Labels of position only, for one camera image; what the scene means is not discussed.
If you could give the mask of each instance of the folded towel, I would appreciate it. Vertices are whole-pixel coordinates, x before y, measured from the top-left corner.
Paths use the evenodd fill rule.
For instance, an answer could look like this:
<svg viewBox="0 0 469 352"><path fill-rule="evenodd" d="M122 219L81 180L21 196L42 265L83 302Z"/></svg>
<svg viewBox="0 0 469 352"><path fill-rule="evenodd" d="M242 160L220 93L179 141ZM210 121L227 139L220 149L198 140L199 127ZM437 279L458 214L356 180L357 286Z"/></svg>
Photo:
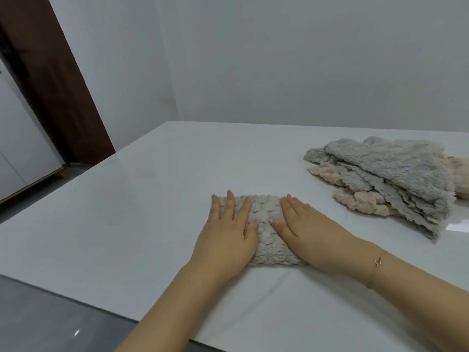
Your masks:
<svg viewBox="0 0 469 352"><path fill-rule="evenodd" d="M251 199L248 222L257 220L259 223L259 244L250 265L303 265L304 261L287 247L287 244L277 235L269 223L271 217L284 219L282 207L280 206L280 198L271 195L247 196ZM234 198L235 212L241 208L245 198L246 196L237 196ZM223 212L226 207L226 197L219 197L219 200L220 212Z"/></svg>
<svg viewBox="0 0 469 352"><path fill-rule="evenodd" d="M400 214L436 239L454 201L443 150L441 143L425 140L343 138L310 149L304 159L320 164L310 173L341 187L333 195L337 201L365 213Z"/></svg>

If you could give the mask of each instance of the forearm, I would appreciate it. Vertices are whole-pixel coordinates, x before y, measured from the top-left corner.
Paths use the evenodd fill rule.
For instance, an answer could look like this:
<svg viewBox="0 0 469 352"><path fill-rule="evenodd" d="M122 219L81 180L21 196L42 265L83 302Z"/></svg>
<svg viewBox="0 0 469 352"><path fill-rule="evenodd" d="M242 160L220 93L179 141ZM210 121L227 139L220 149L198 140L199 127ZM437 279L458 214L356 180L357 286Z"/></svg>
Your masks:
<svg viewBox="0 0 469 352"><path fill-rule="evenodd" d="M358 239L344 273L369 285L444 351L469 350L469 292Z"/></svg>
<svg viewBox="0 0 469 352"><path fill-rule="evenodd" d="M194 328L224 281L184 266L116 352L184 351Z"/></svg>

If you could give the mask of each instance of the person's right hand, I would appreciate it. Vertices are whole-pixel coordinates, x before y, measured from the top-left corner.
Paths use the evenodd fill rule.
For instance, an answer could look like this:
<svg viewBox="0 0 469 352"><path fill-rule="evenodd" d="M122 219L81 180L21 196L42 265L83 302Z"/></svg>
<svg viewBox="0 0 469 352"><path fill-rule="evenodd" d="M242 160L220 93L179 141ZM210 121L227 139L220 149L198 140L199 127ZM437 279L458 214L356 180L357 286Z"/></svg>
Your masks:
<svg viewBox="0 0 469 352"><path fill-rule="evenodd" d="M297 198L287 195L280 205L286 222L272 218L271 224L290 249L320 270L341 272L357 238Z"/></svg>

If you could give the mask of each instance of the white table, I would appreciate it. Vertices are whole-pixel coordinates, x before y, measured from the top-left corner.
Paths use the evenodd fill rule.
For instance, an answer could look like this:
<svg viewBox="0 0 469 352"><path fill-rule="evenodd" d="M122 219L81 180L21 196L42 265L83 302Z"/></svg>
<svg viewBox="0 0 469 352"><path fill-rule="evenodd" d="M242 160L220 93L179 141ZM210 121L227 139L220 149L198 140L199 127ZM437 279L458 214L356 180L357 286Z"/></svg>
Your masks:
<svg viewBox="0 0 469 352"><path fill-rule="evenodd" d="M191 255L212 193L291 193L357 236L469 289L469 207L437 244L407 222L349 212L306 171L312 147L368 135L442 141L469 134L167 122L0 226L0 273L141 319ZM426 351L381 297L313 268L257 267L227 287L197 341L230 351Z"/></svg>

